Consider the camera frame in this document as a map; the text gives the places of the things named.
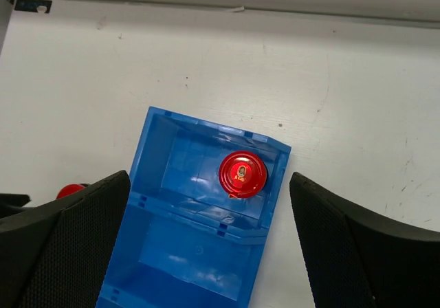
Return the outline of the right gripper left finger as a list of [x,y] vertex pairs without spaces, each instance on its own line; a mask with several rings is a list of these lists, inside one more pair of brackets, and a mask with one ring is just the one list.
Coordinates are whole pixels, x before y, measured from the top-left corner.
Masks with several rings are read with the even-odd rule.
[[130,186],[121,170],[1,217],[1,306],[95,307]]

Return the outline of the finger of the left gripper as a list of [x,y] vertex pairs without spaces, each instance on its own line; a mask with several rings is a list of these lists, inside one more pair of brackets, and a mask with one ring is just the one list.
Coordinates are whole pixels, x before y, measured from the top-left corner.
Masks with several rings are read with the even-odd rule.
[[31,202],[29,195],[1,193],[0,217],[9,217],[29,210],[28,207],[25,207],[29,202]]

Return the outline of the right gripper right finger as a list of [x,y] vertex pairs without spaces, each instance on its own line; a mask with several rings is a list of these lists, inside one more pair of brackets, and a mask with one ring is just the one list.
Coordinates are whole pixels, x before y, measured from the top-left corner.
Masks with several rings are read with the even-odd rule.
[[291,206],[316,307],[438,307],[439,233],[293,173]]

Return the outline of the red-lid sauce jar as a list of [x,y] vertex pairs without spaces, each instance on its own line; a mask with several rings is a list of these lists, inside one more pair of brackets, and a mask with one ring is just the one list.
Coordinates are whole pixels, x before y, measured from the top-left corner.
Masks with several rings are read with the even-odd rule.
[[89,184],[68,184],[63,188],[61,188],[61,190],[58,192],[56,196],[56,199],[62,199],[66,196],[77,193],[78,191],[81,191],[88,186]]
[[247,199],[257,195],[267,178],[263,160],[249,151],[227,155],[219,167],[219,183],[230,198]]

